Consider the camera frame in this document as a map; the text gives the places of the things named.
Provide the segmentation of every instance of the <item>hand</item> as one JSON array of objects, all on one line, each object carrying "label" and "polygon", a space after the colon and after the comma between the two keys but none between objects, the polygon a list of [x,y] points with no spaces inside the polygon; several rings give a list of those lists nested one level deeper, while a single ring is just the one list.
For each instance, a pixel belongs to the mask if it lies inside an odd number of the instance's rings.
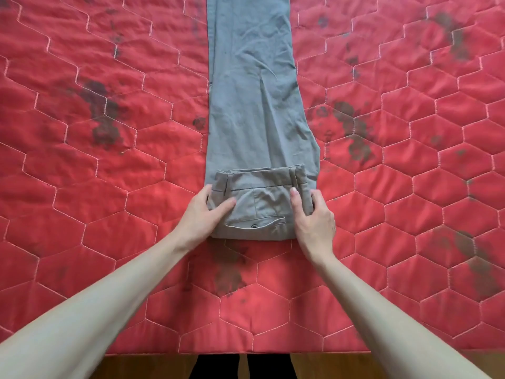
[{"label": "hand", "polygon": [[205,185],[191,199],[181,220],[170,233],[176,238],[178,246],[185,251],[190,251],[202,243],[237,202],[233,197],[228,198],[214,210],[209,210],[207,199],[211,190],[212,185]]},{"label": "hand", "polygon": [[314,261],[333,255],[335,216],[326,206],[319,190],[311,190],[311,194],[314,212],[312,215],[305,215],[300,193],[295,188],[291,189],[296,238],[305,256]]}]

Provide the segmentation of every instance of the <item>finger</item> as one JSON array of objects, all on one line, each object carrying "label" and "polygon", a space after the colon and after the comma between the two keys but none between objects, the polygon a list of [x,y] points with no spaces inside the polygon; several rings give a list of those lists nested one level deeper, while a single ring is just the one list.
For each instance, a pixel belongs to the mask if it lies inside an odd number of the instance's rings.
[{"label": "finger", "polygon": [[320,190],[311,190],[312,201],[314,202],[314,210],[327,209],[326,202],[324,201],[323,194]]},{"label": "finger", "polygon": [[195,198],[198,201],[202,201],[203,203],[207,203],[207,199],[209,198],[211,191],[212,191],[212,185],[211,184],[205,185],[204,188],[202,190],[200,190],[198,192],[198,194],[196,194]]},{"label": "finger", "polygon": [[293,207],[294,218],[305,216],[304,208],[303,208],[303,205],[301,204],[300,193],[298,192],[298,190],[296,190],[294,187],[292,187],[290,190],[290,195],[291,195],[291,206]]},{"label": "finger", "polygon": [[219,222],[221,218],[223,218],[226,215],[226,213],[228,213],[231,209],[233,209],[236,203],[237,199],[235,197],[228,198],[223,203],[221,203],[217,208],[211,210],[212,218],[216,222]]}]

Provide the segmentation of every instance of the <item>person's left arm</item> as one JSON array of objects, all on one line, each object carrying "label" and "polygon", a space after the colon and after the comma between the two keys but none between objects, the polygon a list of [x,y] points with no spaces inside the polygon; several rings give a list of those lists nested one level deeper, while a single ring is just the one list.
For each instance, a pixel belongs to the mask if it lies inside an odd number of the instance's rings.
[{"label": "person's left arm", "polygon": [[89,377],[150,291],[235,205],[230,198],[209,211],[210,191],[207,185],[193,197],[177,227],[160,242],[0,344],[2,378]]}]

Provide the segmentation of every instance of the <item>forearm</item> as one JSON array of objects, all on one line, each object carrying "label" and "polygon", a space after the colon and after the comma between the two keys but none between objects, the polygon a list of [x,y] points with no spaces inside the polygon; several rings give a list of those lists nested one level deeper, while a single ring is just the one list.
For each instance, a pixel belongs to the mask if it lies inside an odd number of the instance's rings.
[{"label": "forearm", "polygon": [[85,378],[130,317],[186,251],[168,235],[146,252],[0,344],[6,379]]},{"label": "forearm", "polygon": [[316,269],[390,378],[489,378],[451,346],[391,304],[333,254]]}]

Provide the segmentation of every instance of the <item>gray pants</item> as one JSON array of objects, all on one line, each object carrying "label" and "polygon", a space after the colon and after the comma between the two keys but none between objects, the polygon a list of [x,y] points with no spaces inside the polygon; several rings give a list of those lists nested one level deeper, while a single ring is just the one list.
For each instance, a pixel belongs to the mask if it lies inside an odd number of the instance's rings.
[{"label": "gray pants", "polygon": [[212,236],[294,238],[289,189],[298,189],[311,214],[319,146],[296,82],[289,0],[207,0],[207,16],[208,206],[237,198]]}]

